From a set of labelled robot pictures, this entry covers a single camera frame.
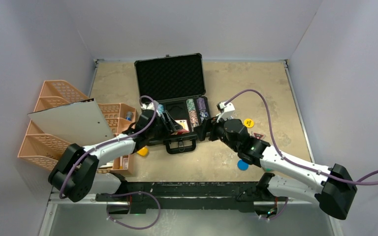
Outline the red playing card deck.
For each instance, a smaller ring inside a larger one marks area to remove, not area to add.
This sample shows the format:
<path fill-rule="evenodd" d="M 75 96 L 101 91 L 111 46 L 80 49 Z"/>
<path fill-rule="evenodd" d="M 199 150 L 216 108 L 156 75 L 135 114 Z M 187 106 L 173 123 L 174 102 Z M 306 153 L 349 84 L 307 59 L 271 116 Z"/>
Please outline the red playing card deck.
<path fill-rule="evenodd" d="M 175 133 L 176 135 L 190 132 L 187 120 L 176 120 L 176 123 L 181 126 L 181 128 Z"/>

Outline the light blue chip stack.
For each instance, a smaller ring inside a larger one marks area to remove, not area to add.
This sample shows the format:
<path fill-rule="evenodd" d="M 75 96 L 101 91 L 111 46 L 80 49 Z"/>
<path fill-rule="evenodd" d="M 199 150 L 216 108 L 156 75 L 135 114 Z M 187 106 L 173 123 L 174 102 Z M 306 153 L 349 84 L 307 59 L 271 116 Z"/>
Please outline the light blue chip stack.
<path fill-rule="evenodd" d="M 164 106 L 163 106 L 162 104 L 158 104 L 158 105 L 157 105 L 157 113 L 158 113 L 159 115 L 162 115 L 163 112 L 164 112 Z"/>

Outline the green chip stack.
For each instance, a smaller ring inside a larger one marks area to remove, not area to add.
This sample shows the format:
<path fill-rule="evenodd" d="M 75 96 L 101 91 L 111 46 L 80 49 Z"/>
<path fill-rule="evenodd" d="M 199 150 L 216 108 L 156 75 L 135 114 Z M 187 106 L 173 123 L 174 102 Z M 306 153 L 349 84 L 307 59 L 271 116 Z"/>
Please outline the green chip stack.
<path fill-rule="evenodd" d="M 196 105 L 195 105 L 193 99 L 186 100 L 186 104 L 187 104 L 187 109 L 188 109 L 189 112 L 190 111 L 196 111 Z"/>

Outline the purple chip stack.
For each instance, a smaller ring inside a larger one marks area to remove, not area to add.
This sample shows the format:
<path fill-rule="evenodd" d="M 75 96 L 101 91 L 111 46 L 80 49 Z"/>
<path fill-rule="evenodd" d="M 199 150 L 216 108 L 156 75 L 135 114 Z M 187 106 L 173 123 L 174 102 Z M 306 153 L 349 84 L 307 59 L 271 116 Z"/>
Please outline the purple chip stack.
<path fill-rule="evenodd" d="M 200 97 L 196 100 L 196 102 L 197 102 L 197 107 L 201 113 L 207 112 L 207 106 L 206 106 L 204 98 Z"/>

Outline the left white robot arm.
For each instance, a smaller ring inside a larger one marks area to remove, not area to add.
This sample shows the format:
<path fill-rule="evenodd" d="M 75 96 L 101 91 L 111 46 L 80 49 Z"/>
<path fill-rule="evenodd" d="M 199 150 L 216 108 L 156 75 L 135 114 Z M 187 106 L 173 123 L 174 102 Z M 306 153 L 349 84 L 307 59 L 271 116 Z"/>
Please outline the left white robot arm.
<path fill-rule="evenodd" d="M 50 172 L 48 182 L 59 198 L 82 200 L 91 190 L 98 168 L 147 146 L 150 139 L 164 139 L 184 128 L 168 112 L 144 110 L 138 121 L 116 137 L 89 146 L 69 145 Z"/>

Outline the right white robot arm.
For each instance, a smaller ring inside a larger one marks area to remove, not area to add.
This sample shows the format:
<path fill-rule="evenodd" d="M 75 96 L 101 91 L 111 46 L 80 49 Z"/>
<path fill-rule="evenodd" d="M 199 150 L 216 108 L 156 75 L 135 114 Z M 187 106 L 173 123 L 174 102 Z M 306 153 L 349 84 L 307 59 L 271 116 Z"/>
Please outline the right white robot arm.
<path fill-rule="evenodd" d="M 357 192 L 348 170 L 314 164 L 285 152 L 269 142 L 251 136 L 239 119 L 216 121 L 210 118 L 194 128 L 199 140 L 220 140 L 249 165 L 280 172 L 289 178 L 266 174 L 259 181 L 257 195 L 294 198 L 313 204 L 336 219 L 345 220 Z"/>

